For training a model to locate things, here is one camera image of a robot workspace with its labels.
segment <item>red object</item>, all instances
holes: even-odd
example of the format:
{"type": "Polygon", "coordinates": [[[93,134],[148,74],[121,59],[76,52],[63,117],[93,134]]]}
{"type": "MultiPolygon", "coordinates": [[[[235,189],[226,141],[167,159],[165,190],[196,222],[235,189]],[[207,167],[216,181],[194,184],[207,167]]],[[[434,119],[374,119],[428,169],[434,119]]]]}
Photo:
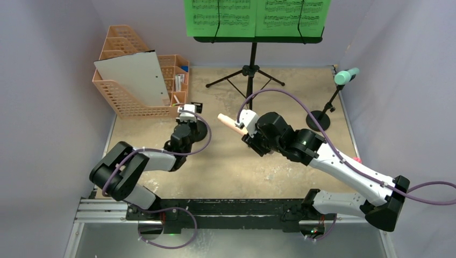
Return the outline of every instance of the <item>red object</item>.
{"type": "Polygon", "coordinates": [[[354,160],[356,160],[356,161],[358,161],[359,163],[361,163],[361,164],[362,164],[362,161],[361,161],[361,159],[360,159],[360,158],[358,158],[358,157],[354,157],[353,159],[354,159],[354,160]]]}

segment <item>music stand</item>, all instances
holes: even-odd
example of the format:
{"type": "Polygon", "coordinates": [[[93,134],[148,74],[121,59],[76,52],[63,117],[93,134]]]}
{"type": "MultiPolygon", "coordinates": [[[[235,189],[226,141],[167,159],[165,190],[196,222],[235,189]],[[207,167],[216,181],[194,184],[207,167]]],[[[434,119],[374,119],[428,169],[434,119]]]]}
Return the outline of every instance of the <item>music stand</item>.
{"type": "MultiPolygon", "coordinates": [[[[215,43],[215,42],[251,42],[252,43],[252,48],[251,48],[251,53],[250,53],[250,64],[245,65],[242,67],[241,70],[227,75],[223,78],[220,78],[214,82],[211,82],[209,84],[206,84],[206,88],[211,87],[214,84],[217,84],[222,81],[228,81],[244,98],[247,98],[253,93],[253,77],[255,76],[255,73],[258,72],[261,75],[269,78],[269,81],[261,88],[263,89],[266,87],[266,85],[270,81],[275,81],[278,84],[285,86],[284,82],[281,82],[277,80],[276,78],[272,77],[271,75],[265,73],[264,71],[260,70],[260,67],[258,65],[255,65],[255,57],[257,55],[257,44],[259,42],[264,42],[264,43],[299,43],[302,44],[303,41],[306,44],[317,44],[322,42],[323,38],[322,36],[320,37],[254,37],[254,38],[241,38],[241,37],[194,37],[194,39],[198,42],[201,43],[215,43]],[[242,91],[240,91],[231,81],[230,78],[242,74],[244,76],[248,76],[247,80],[247,91],[246,94],[244,95],[242,91]]],[[[253,109],[253,98],[250,99],[248,102],[248,108],[253,109]]]]}

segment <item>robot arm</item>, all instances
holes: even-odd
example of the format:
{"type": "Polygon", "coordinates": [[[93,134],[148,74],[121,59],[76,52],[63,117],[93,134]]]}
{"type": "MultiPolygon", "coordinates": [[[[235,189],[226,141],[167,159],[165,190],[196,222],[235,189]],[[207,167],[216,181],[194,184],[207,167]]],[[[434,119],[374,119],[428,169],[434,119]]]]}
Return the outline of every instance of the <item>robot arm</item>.
{"type": "MultiPolygon", "coordinates": [[[[326,143],[325,139],[309,129],[293,130],[275,112],[258,116],[252,110],[243,110],[239,128],[246,128],[242,141],[260,156],[278,152],[288,160],[319,169],[346,183],[357,193],[330,193],[311,189],[306,202],[321,214],[342,213],[364,217],[373,226],[393,231],[401,211],[404,198],[392,190],[379,185],[343,164],[326,143]]],[[[384,181],[392,187],[407,191],[409,181],[405,177],[392,178],[382,175],[339,152],[351,165],[363,173],[384,181]]]]}
{"type": "MultiPolygon", "coordinates": [[[[180,115],[176,118],[177,126],[170,139],[165,142],[163,151],[190,153],[192,144],[204,139],[208,132],[205,124],[193,114],[182,112],[182,110],[186,110],[201,113],[201,109],[202,105],[190,104],[180,108],[180,115]]],[[[158,197],[146,187],[137,184],[143,171],[176,171],[185,163],[187,156],[173,155],[160,150],[139,153],[138,149],[141,148],[133,148],[123,141],[117,143],[92,170],[89,179],[99,188],[103,188],[118,164],[129,154],[135,152],[125,163],[121,172],[111,180],[106,193],[117,201],[124,200],[142,209],[148,209],[158,197]]]]}

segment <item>beige table surface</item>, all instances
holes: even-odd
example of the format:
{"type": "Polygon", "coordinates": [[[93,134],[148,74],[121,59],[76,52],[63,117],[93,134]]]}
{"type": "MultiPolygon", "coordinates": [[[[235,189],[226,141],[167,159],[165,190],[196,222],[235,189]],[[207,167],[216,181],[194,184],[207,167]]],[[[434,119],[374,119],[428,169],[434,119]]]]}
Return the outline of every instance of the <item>beige table surface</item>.
{"type": "MultiPolygon", "coordinates": [[[[303,198],[311,188],[333,192],[353,192],[337,179],[317,169],[292,163],[278,153],[258,156],[240,139],[240,135],[217,120],[223,113],[236,117],[243,97],[227,82],[207,89],[205,85],[237,69],[192,68],[190,100],[204,104],[202,116],[212,128],[212,142],[201,153],[187,157],[187,162],[175,172],[147,171],[139,180],[161,198],[303,198]]],[[[270,68],[264,72],[286,83],[284,87],[271,81],[268,88],[283,88],[296,95],[310,110],[321,110],[335,91],[329,68],[270,68]]],[[[247,77],[238,75],[231,80],[245,92],[247,77]]],[[[256,74],[254,91],[267,79],[256,74]]],[[[355,157],[350,134],[339,98],[333,102],[336,111],[329,113],[331,126],[327,130],[335,146],[355,157]]],[[[293,129],[307,128],[305,111],[288,96],[278,92],[258,95],[253,110],[262,115],[275,111],[293,129]]],[[[116,119],[109,149],[119,141],[135,147],[161,148],[175,127],[175,119],[116,119]]],[[[204,139],[193,145],[199,149],[204,139]]],[[[100,191],[97,198],[102,198],[100,191]]]]}

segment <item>green sheet music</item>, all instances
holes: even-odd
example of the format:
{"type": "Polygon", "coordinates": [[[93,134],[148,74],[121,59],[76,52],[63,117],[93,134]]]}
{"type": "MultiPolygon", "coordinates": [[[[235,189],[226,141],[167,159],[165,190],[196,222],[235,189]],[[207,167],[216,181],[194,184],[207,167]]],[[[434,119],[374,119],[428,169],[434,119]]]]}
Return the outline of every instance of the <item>green sheet music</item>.
{"type": "Polygon", "coordinates": [[[320,37],[331,0],[258,0],[255,36],[320,37]]]}
{"type": "Polygon", "coordinates": [[[257,0],[184,0],[187,36],[254,37],[257,0]]]}

